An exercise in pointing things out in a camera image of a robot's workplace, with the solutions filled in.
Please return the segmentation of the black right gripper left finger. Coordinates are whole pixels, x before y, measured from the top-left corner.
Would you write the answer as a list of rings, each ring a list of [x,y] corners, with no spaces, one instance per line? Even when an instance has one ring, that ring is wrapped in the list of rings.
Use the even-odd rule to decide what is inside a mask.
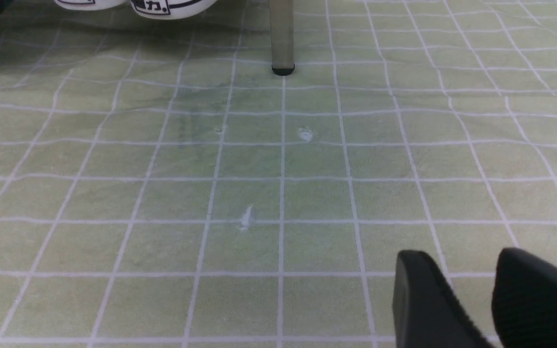
[[[398,348],[492,348],[471,321],[433,258],[396,256],[393,319]]]

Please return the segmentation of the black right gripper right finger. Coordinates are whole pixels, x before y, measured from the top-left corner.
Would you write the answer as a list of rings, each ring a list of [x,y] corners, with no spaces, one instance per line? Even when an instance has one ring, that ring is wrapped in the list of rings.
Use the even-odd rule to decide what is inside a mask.
[[[557,348],[557,267],[524,249],[502,249],[492,317],[505,348]]]

